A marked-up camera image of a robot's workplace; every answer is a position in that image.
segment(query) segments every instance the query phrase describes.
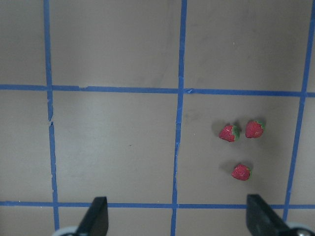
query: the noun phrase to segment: blue tape line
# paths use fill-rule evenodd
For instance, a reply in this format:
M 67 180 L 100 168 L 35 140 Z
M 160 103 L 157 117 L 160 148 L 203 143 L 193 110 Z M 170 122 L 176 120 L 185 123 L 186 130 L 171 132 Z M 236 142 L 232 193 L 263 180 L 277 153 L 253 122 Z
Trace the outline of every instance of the blue tape line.
M 53 207 L 53 203 L 47 202 L 0 202 L 0 206 L 5 207 Z
M 175 236 L 175 233 L 176 233 L 176 217 L 177 217 L 176 175 L 177 175 L 178 151 L 179 151 L 179 147 L 181 143 L 182 115 L 183 115 L 186 18 L 187 18 L 187 0 L 182 0 L 179 62 L 178 62 L 178 98 L 177 98 L 177 112 L 176 112 L 176 134 L 175 134 L 175 150 L 174 150 L 173 194 L 172 194 L 172 204 L 174 208 L 173 208 L 172 218 L 171 218 L 171 236 Z
M 51 182 L 53 189 L 53 204 L 54 204 L 54 221 L 55 230 L 59 229 L 59 210 L 58 210 L 58 188 L 57 188 L 57 177 L 56 177 L 56 155 L 55 155 L 55 129 L 54 123 L 51 122 L 49 126 L 49 144 L 50 144 L 50 166 L 51 166 Z
M 246 209 L 244 204 L 179 204 L 179 209 Z M 270 205 L 272 209 L 283 209 L 284 205 Z
M 53 85 L 55 91 L 87 91 L 87 92 L 137 92 L 137 93 L 174 93 L 177 88 L 133 88 L 133 87 L 97 87 L 88 86 L 81 88 L 79 86 L 60 86 Z
M 247 96 L 285 96 L 300 97 L 301 92 L 296 91 L 267 91 L 267 90 L 235 90 L 235 89 L 206 89 L 186 88 L 185 94 L 215 94 L 215 95 L 247 95 Z
M 289 205 L 289 209 L 315 209 L 315 205 Z
M 48 202 L 0 202 L 6 207 L 53 207 Z M 91 203 L 58 203 L 58 207 L 90 207 Z M 162 209 L 246 209 L 243 204 L 154 204 L 154 203 L 108 203 L 109 208 L 162 208 Z M 283 209 L 284 205 L 270 205 L 272 209 Z M 289 205 L 290 209 L 315 209 L 315 205 Z
M 41 85 L 0 85 L 0 90 L 47 91 L 47 87 Z
M 309 28 L 309 37 L 308 37 L 308 43 L 307 43 L 307 52 L 306 52 L 306 58 L 305 58 L 304 75 L 303 75 L 302 90 L 301 90 L 302 96 L 300 98 L 298 119 L 296 123 L 294 143 L 293 143 L 292 159 L 291 159 L 291 164 L 290 164 L 290 171 L 289 171 L 285 203 L 284 203 L 284 209 L 283 209 L 284 221 L 287 220 L 287 215 L 288 215 L 288 209 L 289 209 L 291 191 L 292 191 L 292 185 L 293 185 L 293 177 L 294 177 L 294 171 L 295 171 L 295 165 L 296 165 L 296 159 L 297 159 L 297 152 L 298 152 L 299 140 L 300 140 L 300 134 L 301 134 L 304 106 L 305 106 L 306 97 L 308 95 L 307 84 L 308 84 L 310 64 L 311 64 L 314 28 L 315 28 L 315 0 L 313 0 L 313 5 L 312 5 L 311 22 L 310 22 L 310 28 Z
M 47 83 L 47 100 L 48 100 L 48 120 L 53 117 L 53 82 L 51 73 L 51 51 L 50 51 L 50 16 L 49 16 L 49 0 L 44 0 L 44 33 L 45 33 L 45 65 L 46 65 L 46 83 Z M 58 191 L 56 179 L 56 156 L 55 156 L 55 129 L 51 122 L 49 126 L 49 144 L 50 144 L 50 164 L 52 174 L 53 189 L 53 208 L 55 230 L 59 229 L 59 210 L 58 210 Z

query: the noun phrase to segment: gray surface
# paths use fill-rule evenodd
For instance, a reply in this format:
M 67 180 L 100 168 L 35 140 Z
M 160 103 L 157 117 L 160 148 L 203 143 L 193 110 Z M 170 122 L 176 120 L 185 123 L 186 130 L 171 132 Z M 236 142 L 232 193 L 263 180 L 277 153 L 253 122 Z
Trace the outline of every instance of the gray surface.
M 1 236 L 50 236 L 54 231 L 50 207 L 0 206 Z
M 0 84 L 45 85 L 42 0 L 0 3 Z
M 315 99 L 305 103 L 300 143 L 291 192 L 292 204 L 315 204 Z
M 52 201 L 47 95 L 0 91 L 0 201 Z
M 312 209 L 290 209 L 287 221 L 288 222 L 297 222 L 308 226 L 312 231 L 315 231 L 314 225 L 314 215 L 315 210 Z
M 248 193 L 283 204 L 291 162 L 298 98 L 185 95 L 178 157 L 178 202 L 245 204 Z M 247 139 L 251 119 L 266 121 L 264 134 Z M 234 143 L 221 140 L 227 123 L 243 132 Z M 248 181 L 230 173 L 238 163 L 252 167 Z
M 282 210 L 275 210 L 279 215 Z M 243 209 L 179 209 L 177 236 L 250 236 Z
M 55 92 L 59 200 L 171 203 L 175 94 Z
M 78 225 L 87 208 L 60 208 L 61 226 Z M 107 236 L 169 236 L 170 209 L 109 208 Z
M 180 4 L 51 1 L 54 83 L 176 88 Z
M 189 1 L 187 88 L 300 90 L 311 0 Z

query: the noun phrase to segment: blue tape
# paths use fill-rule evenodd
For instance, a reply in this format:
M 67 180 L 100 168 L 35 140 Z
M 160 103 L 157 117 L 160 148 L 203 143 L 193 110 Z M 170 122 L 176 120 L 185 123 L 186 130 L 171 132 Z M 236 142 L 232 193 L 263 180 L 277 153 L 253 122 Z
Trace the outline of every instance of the blue tape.
M 88 86 L 81 88 L 79 86 L 60 86 L 53 85 L 55 91 L 87 91 L 87 92 L 136 92 L 136 93 L 174 93 L 177 94 L 177 88 L 132 88 L 132 87 L 97 87 Z
M 0 90 L 47 91 L 47 87 L 41 85 L 0 85 Z
M 315 92 L 308 92 L 307 97 L 315 97 Z
M 6 207 L 53 207 L 48 202 L 0 202 Z M 58 203 L 58 207 L 90 207 L 91 203 Z M 243 204 L 154 204 L 154 203 L 108 203 L 109 208 L 162 208 L 162 209 L 246 209 Z M 284 205 L 270 205 L 272 209 L 283 209 Z M 289 209 L 315 209 L 315 205 L 289 205 Z
M 0 202 L 0 206 L 5 207 L 53 207 L 53 203 L 47 202 Z
M 289 209 L 315 209 L 315 205 L 289 205 Z
M 176 134 L 175 134 L 175 150 L 174 150 L 173 194 L 172 194 L 172 204 L 174 207 L 173 207 L 172 218 L 171 218 L 171 236 L 175 236 L 175 233 L 176 233 L 176 217 L 177 217 L 177 207 L 178 207 L 176 175 L 177 175 L 178 151 L 179 151 L 179 147 L 181 143 L 182 115 L 183 115 L 186 18 L 187 18 L 187 0 L 182 0 L 179 62 L 178 62 L 178 98 L 177 98 L 177 112 L 176 112 Z
M 46 65 L 46 83 L 47 83 L 47 100 L 48 100 L 48 120 L 53 117 L 53 82 L 51 73 L 51 50 L 50 50 L 50 16 L 49 16 L 49 0 L 44 0 L 44 34 L 45 34 L 45 65 Z M 58 190 L 56 179 L 56 156 L 55 156 L 55 129 L 51 122 L 49 126 L 49 144 L 50 144 L 50 164 L 52 174 L 53 189 L 53 208 L 55 230 L 59 229 L 59 210 L 58 210 Z
M 185 94 L 215 94 L 215 95 L 247 95 L 247 96 L 285 96 L 300 97 L 301 92 L 295 91 L 267 91 L 267 90 L 235 90 L 235 89 L 203 89 L 186 88 Z
M 246 209 L 244 204 L 179 204 L 180 209 Z M 270 205 L 272 209 L 283 209 L 284 205 Z
M 285 195 L 285 202 L 284 202 L 284 209 L 283 209 L 283 220 L 284 221 L 287 220 L 287 215 L 288 215 L 288 209 L 289 209 L 291 191 L 292 191 L 292 185 L 293 185 L 293 177 L 294 177 L 294 171 L 295 171 L 295 165 L 296 165 L 296 159 L 297 159 L 297 152 L 298 152 L 299 141 L 300 141 L 300 134 L 301 134 L 305 100 L 306 100 L 306 97 L 308 96 L 307 84 L 308 84 L 310 64 L 311 64 L 312 45 L 313 45 L 313 39 L 314 39 L 314 28 L 315 28 L 315 0 L 313 0 L 313 5 L 312 5 L 311 22 L 310 22 L 310 28 L 309 28 L 309 37 L 308 37 L 308 43 L 307 43 L 304 75 L 303 75 L 303 82 L 302 82 L 302 89 L 301 89 L 302 96 L 300 98 L 300 106 L 299 106 L 298 118 L 297 118 L 297 123 L 296 123 L 296 129 L 295 129 L 292 158 L 291 158 L 290 171 L 289 171 L 289 177 L 288 177 L 286 195 Z

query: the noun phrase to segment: strawberry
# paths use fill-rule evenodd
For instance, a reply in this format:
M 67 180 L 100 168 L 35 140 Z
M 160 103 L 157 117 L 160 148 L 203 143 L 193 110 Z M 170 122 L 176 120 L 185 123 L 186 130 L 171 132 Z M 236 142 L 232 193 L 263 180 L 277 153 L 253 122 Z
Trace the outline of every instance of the strawberry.
M 264 132 L 265 125 L 259 121 L 254 120 L 247 123 L 246 126 L 246 138 L 259 138 Z
M 231 175 L 233 176 L 233 178 L 236 178 L 238 180 L 242 180 L 242 181 L 246 181 L 250 178 L 252 172 L 250 170 L 250 168 L 248 168 L 247 166 L 244 166 L 242 164 L 237 165 L 234 168 L 234 171 L 231 173 Z
M 236 125 L 227 125 L 219 134 L 219 138 L 228 142 L 234 142 L 240 138 L 240 131 Z

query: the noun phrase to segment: red strawberry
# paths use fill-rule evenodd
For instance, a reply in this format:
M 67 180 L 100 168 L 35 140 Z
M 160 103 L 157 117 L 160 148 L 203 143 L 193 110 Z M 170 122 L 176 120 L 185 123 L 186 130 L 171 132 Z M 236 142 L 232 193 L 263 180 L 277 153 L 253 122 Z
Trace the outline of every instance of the red strawberry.
M 240 138 L 240 131 L 236 125 L 227 125 L 219 134 L 219 138 L 229 142 L 234 142 Z
M 265 125 L 259 121 L 254 120 L 247 123 L 245 136 L 246 138 L 259 138 L 264 132 Z
M 242 164 L 237 165 L 234 168 L 234 171 L 231 173 L 231 175 L 238 179 L 238 180 L 242 180 L 242 181 L 246 181 L 250 178 L 252 172 L 250 170 L 250 168 L 248 168 L 247 166 L 244 166 Z

